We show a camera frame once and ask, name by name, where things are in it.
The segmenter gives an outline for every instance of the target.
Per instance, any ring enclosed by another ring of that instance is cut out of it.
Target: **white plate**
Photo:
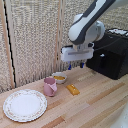
[[[35,90],[20,90],[11,94],[4,102],[5,115],[18,122],[32,121],[40,117],[46,110],[45,96]]]

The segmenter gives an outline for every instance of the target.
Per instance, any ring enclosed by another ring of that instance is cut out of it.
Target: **pink cup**
[[[54,78],[44,79],[44,94],[47,96],[54,96],[57,91],[56,80]]]

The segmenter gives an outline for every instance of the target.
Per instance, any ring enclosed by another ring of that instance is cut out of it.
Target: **wooden table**
[[[46,96],[48,106],[41,117],[19,123],[3,113],[0,128],[109,128],[128,102],[128,75],[111,80],[87,67],[64,73],[68,76],[67,81],[57,85],[54,97]],[[80,94],[73,96],[66,88],[69,84],[74,84]],[[0,106],[10,94],[21,89],[43,93],[43,80],[1,94]]]

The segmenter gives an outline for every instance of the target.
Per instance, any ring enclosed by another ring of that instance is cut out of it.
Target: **black box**
[[[87,60],[87,67],[114,80],[128,73],[128,38],[106,32],[94,44],[93,58]]]

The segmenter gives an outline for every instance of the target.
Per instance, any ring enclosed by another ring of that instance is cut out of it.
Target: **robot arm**
[[[64,62],[86,60],[93,57],[89,43],[100,40],[105,33],[104,24],[96,21],[103,13],[128,4],[128,0],[94,0],[83,13],[76,15],[68,36],[73,47],[63,47],[61,60]]]
[[[83,44],[86,41],[87,31],[96,22],[96,20],[106,12],[109,7],[111,9],[125,5],[128,0],[95,0],[91,6],[74,21],[69,30],[69,38],[74,45]]]

